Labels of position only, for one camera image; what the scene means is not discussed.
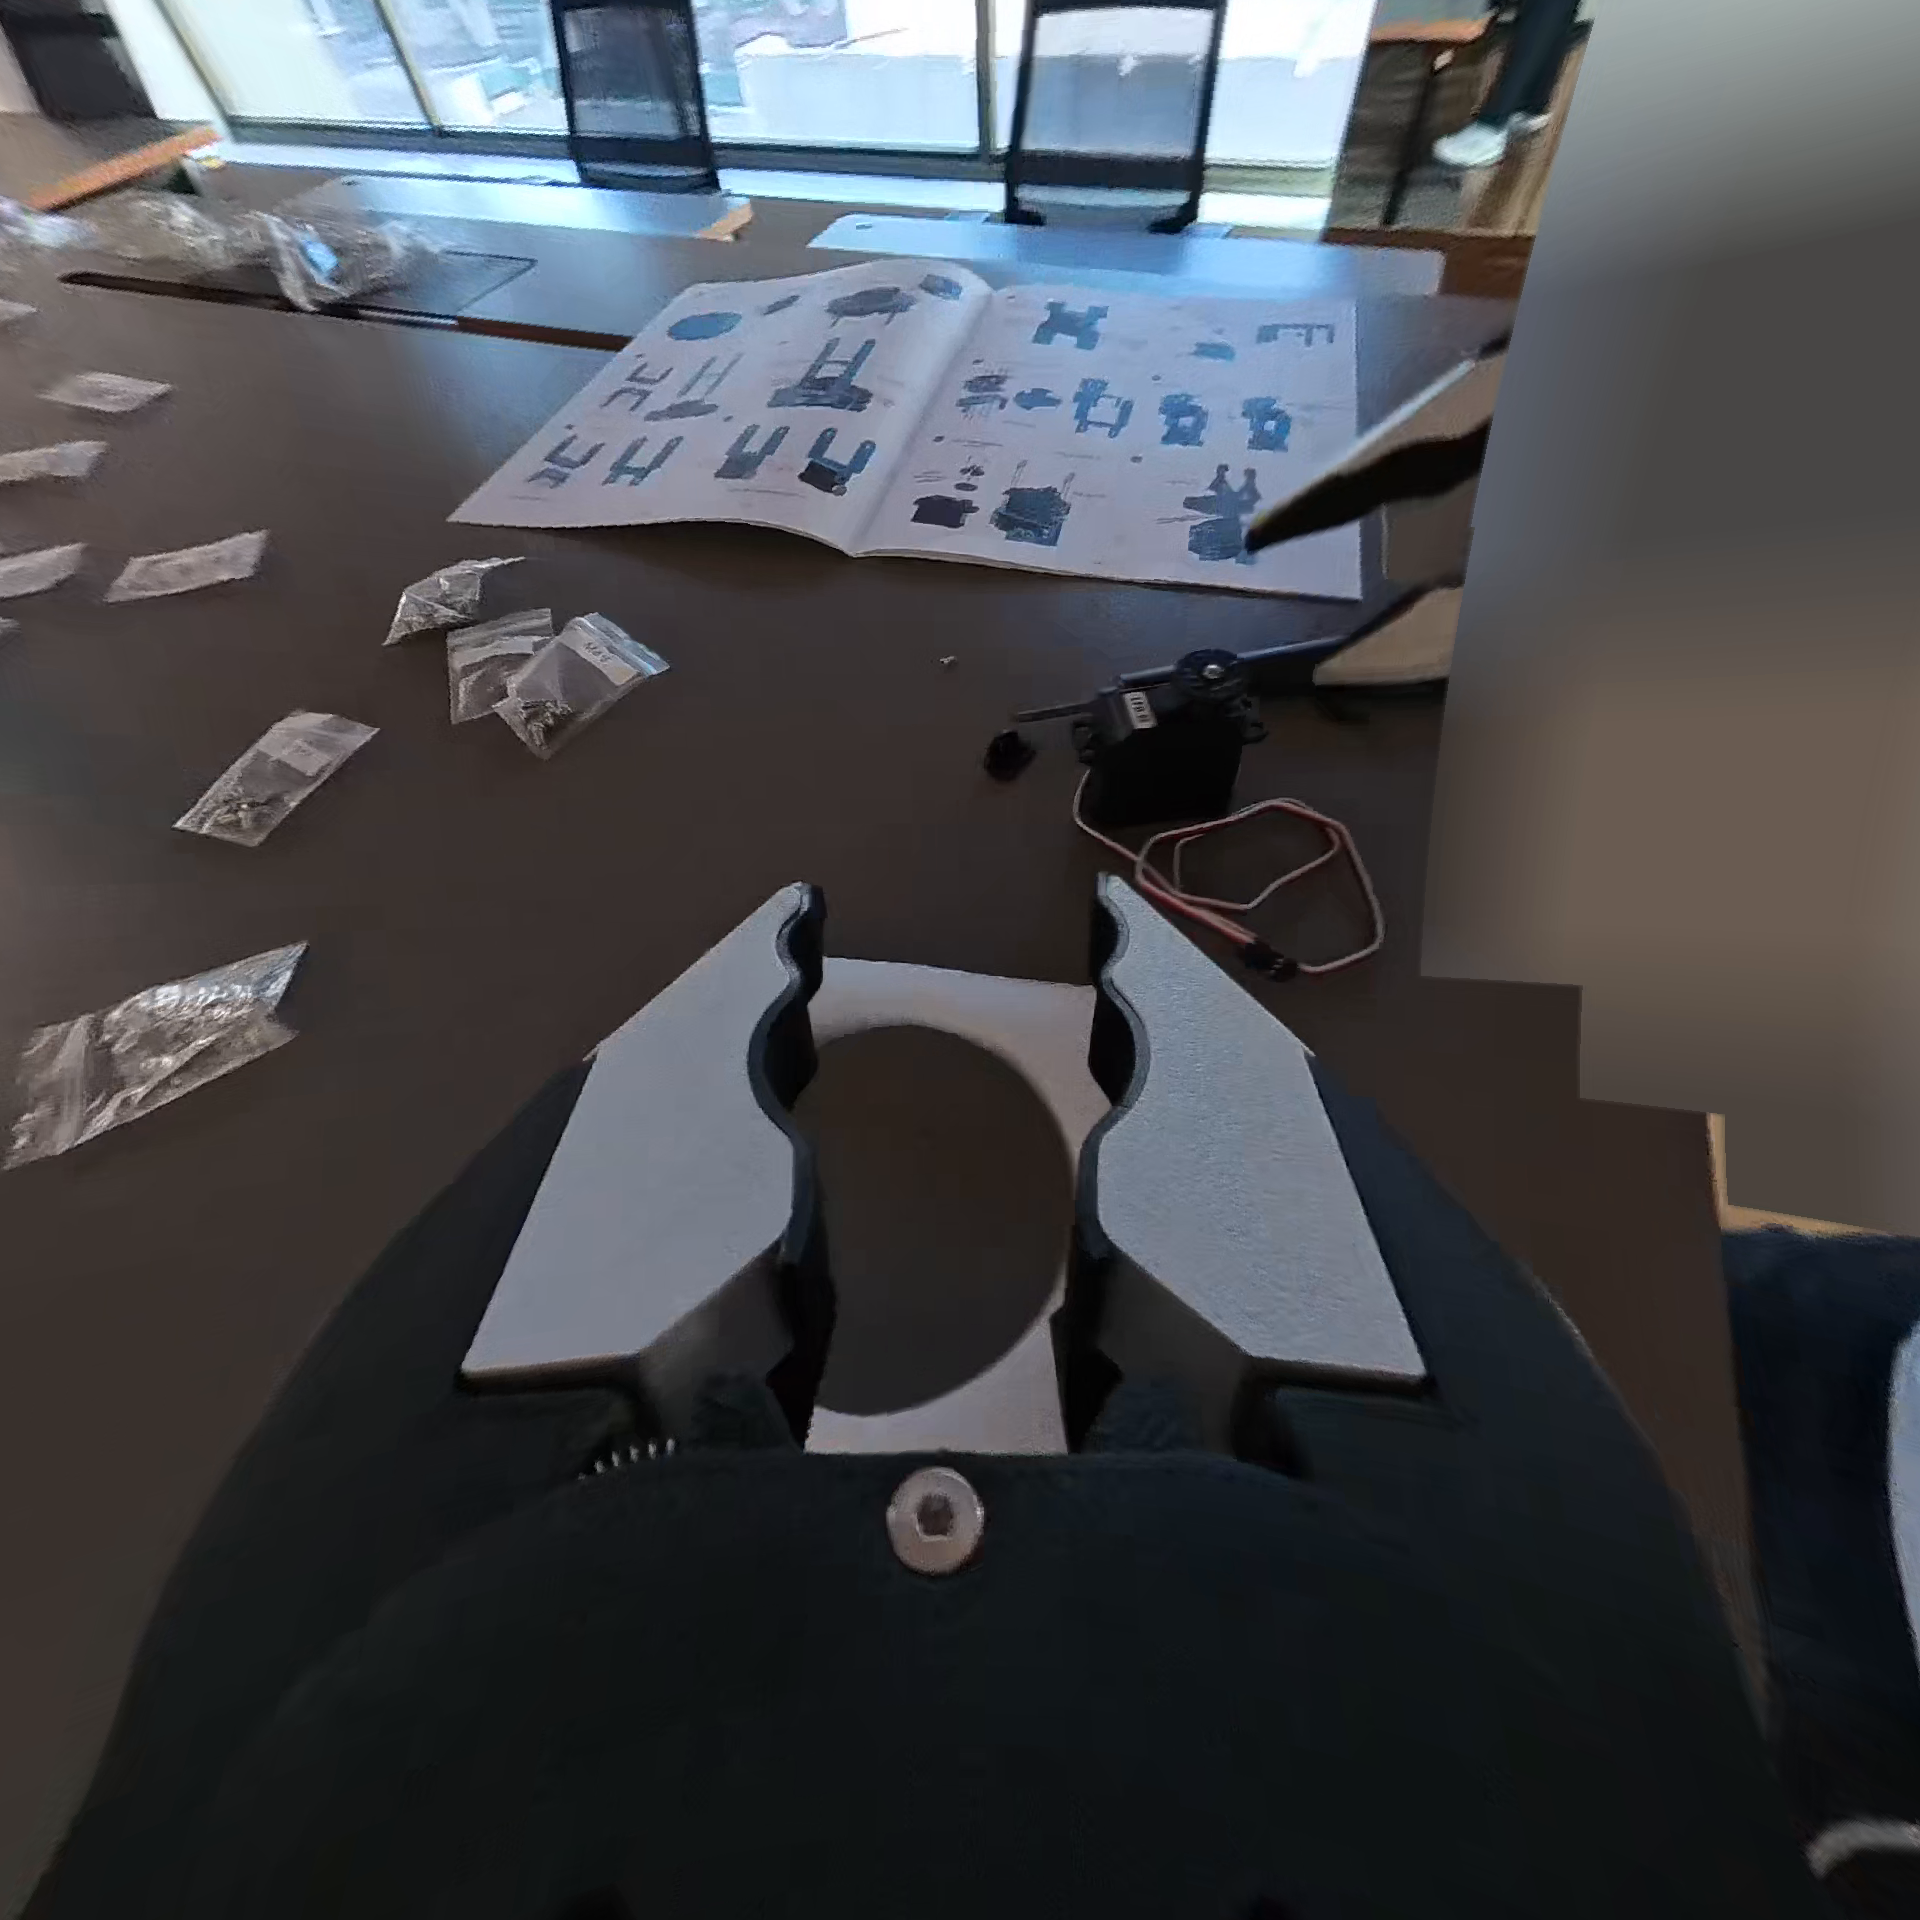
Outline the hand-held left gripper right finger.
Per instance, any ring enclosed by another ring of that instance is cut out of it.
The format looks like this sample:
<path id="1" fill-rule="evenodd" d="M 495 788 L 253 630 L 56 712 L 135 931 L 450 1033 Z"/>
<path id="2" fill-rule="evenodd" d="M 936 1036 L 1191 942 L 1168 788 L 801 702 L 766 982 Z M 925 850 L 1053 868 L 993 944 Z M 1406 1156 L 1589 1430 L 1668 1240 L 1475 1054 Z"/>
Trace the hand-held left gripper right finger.
<path id="1" fill-rule="evenodd" d="M 1068 1448 L 1168 1384 L 1200 1448 L 1262 1448 L 1278 1384 L 1432 1384 L 1313 1051 L 1130 880 L 1091 892 L 1091 1120 L 1053 1303 Z"/>

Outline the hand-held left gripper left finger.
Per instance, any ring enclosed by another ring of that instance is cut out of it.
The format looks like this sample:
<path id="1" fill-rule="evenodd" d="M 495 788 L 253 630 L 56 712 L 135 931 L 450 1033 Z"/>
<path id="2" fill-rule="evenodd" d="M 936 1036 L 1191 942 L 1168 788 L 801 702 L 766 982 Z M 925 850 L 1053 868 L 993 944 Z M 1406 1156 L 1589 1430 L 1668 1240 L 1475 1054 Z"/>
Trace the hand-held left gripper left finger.
<path id="1" fill-rule="evenodd" d="M 824 887 L 791 880 L 619 1023 L 516 1225 L 465 1384 L 602 1384 L 691 1437 L 749 1376 L 804 1444 L 831 1355 L 831 1238 L 794 1095 L 816 1073 Z"/>

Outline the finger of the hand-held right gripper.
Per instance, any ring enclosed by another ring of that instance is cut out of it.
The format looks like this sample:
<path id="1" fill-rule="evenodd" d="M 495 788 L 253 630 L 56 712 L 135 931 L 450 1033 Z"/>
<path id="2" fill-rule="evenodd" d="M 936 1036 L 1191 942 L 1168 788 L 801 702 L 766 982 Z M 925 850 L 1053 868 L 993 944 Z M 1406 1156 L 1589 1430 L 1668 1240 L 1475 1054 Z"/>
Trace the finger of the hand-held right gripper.
<path id="1" fill-rule="evenodd" d="M 1242 656 L 1255 688 L 1429 688 L 1452 685 L 1464 580 L 1387 596 L 1351 630 Z"/>
<path id="2" fill-rule="evenodd" d="M 1331 463 L 1323 463 L 1313 481 L 1262 504 L 1242 547 L 1269 550 L 1287 537 L 1313 537 L 1345 521 L 1364 521 L 1387 504 L 1408 498 L 1443 498 L 1464 481 L 1478 474 L 1497 397 L 1501 397 L 1501 361 L 1508 328 L 1453 361 L 1437 384 L 1408 397 L 1394 416 L 1364 430 Z"/>

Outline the black servo motor with wires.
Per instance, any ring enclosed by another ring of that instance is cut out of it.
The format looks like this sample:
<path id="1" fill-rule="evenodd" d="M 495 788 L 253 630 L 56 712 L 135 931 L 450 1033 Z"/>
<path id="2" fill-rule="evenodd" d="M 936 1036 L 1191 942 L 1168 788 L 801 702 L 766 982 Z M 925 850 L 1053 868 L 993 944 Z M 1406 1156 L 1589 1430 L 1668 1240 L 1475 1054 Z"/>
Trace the black servo motor with wires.
<path id="1" fill-rule="evenodd" d="M 1123 670 L 1086 702 L 1024 705 L 1010 726 L 1068 726 L 1081 783 L 1068 803 L 1070 827 L 1116 850 L 1130 887 L 1234 953 L 1247 977 L 1298 982 L 1298 977 L 1351 977 L 1387 944 L 1380 887 L 1356 850 L 1356 834 L 1304 806 L 1304 803 L 1247 803 L 1234 806 L 1234 770 L 1255 741 L 1262 741 L 1258 702 L 1280 688 L 1255 688 L 1234 647 L 1191 647 L 1170 668 Z M 1319 850 L 1247 901 L 1197 892 L 1181 850 L 1197 843 L 1227 834 L 1258 818 L 1287 818 L 1319 834 Z M 1364 907 L 1364 931 L 1351 953 L 1298 960 L 1269 944 L 1255 914 L 1323 873 L 1345 868 Z"/>

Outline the white foam square frame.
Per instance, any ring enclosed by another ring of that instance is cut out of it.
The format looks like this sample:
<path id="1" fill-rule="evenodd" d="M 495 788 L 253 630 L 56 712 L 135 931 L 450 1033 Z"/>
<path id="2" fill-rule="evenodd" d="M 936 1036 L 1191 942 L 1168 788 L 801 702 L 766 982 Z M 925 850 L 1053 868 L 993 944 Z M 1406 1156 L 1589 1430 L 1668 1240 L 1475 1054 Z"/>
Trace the white foam square frame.
<path id="1" fill-rule="evenodd" d="M 1091 985 L 831 955 L 813 996 L 837 1343 L 813 1453 L 1061 1453 L 1052 1311 L 1109 1095 Z"/>

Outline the dark grey desk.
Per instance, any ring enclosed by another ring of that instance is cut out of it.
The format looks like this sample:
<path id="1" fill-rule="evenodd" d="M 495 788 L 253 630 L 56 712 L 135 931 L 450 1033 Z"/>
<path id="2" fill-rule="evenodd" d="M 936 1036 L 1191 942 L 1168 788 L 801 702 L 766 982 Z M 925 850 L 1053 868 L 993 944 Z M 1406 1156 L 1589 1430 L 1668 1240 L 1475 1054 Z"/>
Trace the dark grey desk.
<path id="1" fill-rule="evenodd" d="M 77 1792 L 24 1914 L 1801 1914 L 1718 1579 L 1550 1289 L 1654 1303 L 1736 1393 L 1707 1149 L 1576 1104 L 1567 985 L 1258 985 L 1356 1161 L 1421 1398 L 1278 1384 L 1280 1453 L 960 1453 L 987 1539 L 903 1574 L 916 1453 L 693 1444 L 469 1393 L 456 1343 L 576 1054 L 777 880 L 831 944 L 1086 977 L 1061 776 L 987 712 L 1258 602 L 533 537 L 674 670 L 550 763 L 445 728 L 373 629 L 565 400 L 550 346 L 56 303 L 184 416 L 106 474 L 135 547 L 265 521 L 265 588 L 65 602 L 7 663 L 7 1054 L 308 942 L 304 1036 L 7 1170 L 7 1755 Z M 258 844 L 175 818 L 282 712 L 379 738 Z"/>

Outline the illustrated instruction booklet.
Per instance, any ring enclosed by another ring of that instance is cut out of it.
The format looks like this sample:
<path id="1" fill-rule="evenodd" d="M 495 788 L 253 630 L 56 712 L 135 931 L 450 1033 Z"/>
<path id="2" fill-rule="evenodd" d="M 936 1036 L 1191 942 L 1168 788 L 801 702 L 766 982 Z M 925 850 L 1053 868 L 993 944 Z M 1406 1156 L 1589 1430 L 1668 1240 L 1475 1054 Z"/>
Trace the illustrated instruction booklet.
<path id="1" fill-rule="evenodd" d="M 450 521 L 727 521 L 840 554 L 1356 602 L 1356 521 L 1247 550 L 1351 442 L 1356 303 L 996 292 L 893 254 L 691 285 Z"/>

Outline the black mesh chair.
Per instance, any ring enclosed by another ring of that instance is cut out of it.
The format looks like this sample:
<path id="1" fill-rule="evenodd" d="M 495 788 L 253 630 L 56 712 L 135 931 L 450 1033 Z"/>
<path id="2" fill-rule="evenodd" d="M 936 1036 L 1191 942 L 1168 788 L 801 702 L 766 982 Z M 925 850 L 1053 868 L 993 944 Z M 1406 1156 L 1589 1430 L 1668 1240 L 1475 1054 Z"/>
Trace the black mesh chair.
<path id="1" fill-rule="evenodd" d="M 720 190 L 691 0 L 550 0 L 550 37 L 588 183 Z"/>
<path id="2" fill-rule="evenodd" d="M 1001 228 L 1191 233 L 1224 22 L 1224 0 L 1031 0 L 1001 138 Z"/>

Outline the person's dark trousers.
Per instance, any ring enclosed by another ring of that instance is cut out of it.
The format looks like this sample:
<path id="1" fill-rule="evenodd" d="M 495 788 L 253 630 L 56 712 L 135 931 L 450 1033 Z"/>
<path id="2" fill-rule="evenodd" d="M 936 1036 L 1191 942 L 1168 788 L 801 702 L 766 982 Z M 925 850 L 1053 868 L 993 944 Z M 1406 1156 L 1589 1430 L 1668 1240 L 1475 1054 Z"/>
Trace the person's dark trousers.
<path id="1" fill-rule="evenodd" d="M 1769 1750 L 1799 1847 L 1920 1818 L 1920 1669 L 1893 1518 L 1885 1393 L 1920 1329 L 1912 1238 L 1722 1238 Z M 1920 1914 L 1920 1864 L 1816 1878 L 1834 1914 Z"/>

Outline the large glass window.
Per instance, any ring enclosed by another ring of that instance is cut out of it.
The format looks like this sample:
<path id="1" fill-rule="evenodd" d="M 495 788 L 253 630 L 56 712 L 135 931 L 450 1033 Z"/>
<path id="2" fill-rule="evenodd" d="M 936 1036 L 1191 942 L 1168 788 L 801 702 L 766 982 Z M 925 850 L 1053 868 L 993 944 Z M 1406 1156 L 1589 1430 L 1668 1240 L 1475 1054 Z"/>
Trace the large glass window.
<path id="1" fill-rule="evenodd" d="M 1341 156 L 1370 28 L 1356 0 L 1234 0 L 1214 163 Z M 184 0 L 154 8 L 226 124 L 565 138 L 550 8 Z M 691 8 L 720 148 L 1001 156 L 1022 0 Z"/>

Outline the crumpled clear plastic wrap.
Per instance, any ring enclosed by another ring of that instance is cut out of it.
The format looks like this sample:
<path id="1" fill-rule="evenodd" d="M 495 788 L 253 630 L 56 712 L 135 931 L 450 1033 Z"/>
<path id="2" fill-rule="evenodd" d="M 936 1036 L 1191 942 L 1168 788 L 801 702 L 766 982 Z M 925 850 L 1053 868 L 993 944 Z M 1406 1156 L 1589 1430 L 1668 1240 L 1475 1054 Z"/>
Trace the crumpled clear plastic wrap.
<path id="1" fill-rule="evenodd" d="M 241 212 L 248 269 L 270 274 L 270 292 L 304 305 L 353 305 L 389 292 L 406 292 L 415 274 L 438 259 L 438 242 L 415 228 L 381 221 L 329 221 L 329 212 Z"/>
<path id="2" fill-rule="evenodd" d="M 0 202 L 0 254 L 11 259 L 150 259 L 184 274 L 239 274 L 270 259 L 258 212 L 190 190 L 108 190 L 80 209 Z"/>

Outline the wooden plank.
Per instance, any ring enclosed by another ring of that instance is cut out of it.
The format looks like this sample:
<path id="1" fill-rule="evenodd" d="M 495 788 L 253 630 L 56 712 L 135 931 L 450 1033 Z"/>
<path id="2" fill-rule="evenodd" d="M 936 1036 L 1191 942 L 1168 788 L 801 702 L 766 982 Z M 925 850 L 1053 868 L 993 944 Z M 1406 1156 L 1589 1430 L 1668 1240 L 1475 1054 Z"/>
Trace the wooden plank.
<path id="1" fill-rule="evenodd" d="M 108 190 L 170 180 L 184 163 L 212 156 L 212 148 L 221 148 L 221 127 L 177 127 L 170 138 L 135 143 L 124 156 L 97 156 L 97 163 L 87 163 L 87 168 L 77 168 L 77 176 L 65 176 L 50 183 L 33 183 L 24 195 L 24 209 L 65 212 L 65 209 L 97 202 Z"/>

